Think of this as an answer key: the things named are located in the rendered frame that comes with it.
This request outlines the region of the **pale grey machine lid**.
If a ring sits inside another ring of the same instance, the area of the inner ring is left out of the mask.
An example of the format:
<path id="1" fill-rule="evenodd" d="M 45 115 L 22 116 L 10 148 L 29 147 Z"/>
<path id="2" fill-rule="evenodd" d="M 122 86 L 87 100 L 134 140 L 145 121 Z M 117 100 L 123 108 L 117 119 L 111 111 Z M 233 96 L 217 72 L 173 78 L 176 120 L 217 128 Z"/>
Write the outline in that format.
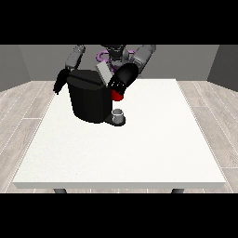
<path id="1" fill-rule="evenodd" d="M 109 84 L 112 74 L 108 68 L 108 65 L 105 61 L 102 61 L 96 65 L 96 70 L 99 73 L 99 76 L 103 82 L 103 84 L 106 86 Z"/>

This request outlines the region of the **small grey cup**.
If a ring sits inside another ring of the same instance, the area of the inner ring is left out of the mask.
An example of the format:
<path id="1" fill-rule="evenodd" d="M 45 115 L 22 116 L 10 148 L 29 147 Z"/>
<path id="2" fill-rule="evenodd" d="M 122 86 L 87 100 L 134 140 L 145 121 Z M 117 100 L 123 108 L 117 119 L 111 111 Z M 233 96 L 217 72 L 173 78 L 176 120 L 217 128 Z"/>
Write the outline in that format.
<path id="1" fill-rule="evenodd" d="M 114 109 L 112 111 L 112 120 L 116 123 L 116 124 L 120 124 L 123 122 L 124 120 L 124 113 L 121 109 Z"/>

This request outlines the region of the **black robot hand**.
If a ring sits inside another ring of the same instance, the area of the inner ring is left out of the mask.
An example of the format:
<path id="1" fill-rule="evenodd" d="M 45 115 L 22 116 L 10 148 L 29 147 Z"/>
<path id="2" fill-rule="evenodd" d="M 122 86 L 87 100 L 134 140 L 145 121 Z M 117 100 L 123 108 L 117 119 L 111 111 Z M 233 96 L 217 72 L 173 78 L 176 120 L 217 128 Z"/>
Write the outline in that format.
<path id="1" fill-rule="evenodd" d="M 62 69 L 58 76 L 57 76 L 57 80 L 54 84 L 54 88 L 53 91 L 56 94 L 59 94 L 59 92 L 62 90 L 63 86 L 67 83 L 67 78 L 69 77 L 70 74 L 70 70 L 67 68 Z"/>
<path id="2" fill-rule="evenodd" d="M 126 63 L 112 76 L 108 87 L 120 95 L 124 95 L 126 89 L 137 79 L 139 67 L 134 63 Z"/>

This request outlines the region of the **black coffee machine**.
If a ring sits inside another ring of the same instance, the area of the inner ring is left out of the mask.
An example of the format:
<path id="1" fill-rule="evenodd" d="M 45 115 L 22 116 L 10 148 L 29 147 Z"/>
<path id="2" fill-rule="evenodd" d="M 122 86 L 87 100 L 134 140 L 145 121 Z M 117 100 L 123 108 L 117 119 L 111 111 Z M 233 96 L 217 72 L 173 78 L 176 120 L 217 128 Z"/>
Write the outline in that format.
<path id="1" fill-rule="evenodd" d="M 73 70 L 67 78 L 73 113 L 79 119 L 93 124 L 108 123 L 123 126 L 126 118 L 115 123 L 112 115 L 112 93 L 106 87 L 98 72 Z"/>

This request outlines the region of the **red pod holder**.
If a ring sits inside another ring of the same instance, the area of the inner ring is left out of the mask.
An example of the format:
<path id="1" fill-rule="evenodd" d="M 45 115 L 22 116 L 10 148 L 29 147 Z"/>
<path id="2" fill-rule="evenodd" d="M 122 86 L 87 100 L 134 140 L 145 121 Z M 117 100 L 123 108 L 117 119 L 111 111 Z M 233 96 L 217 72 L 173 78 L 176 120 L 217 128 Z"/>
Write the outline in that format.
<path id="1" fill-rule="evenodd" d="M 112 100 L 113 101 L 120 101 L 124 98 L 123 95 L 120 95 L 118 92 L 116 92 L 115 90 L 111 90 L 111 95 L 112 95 Z"/>

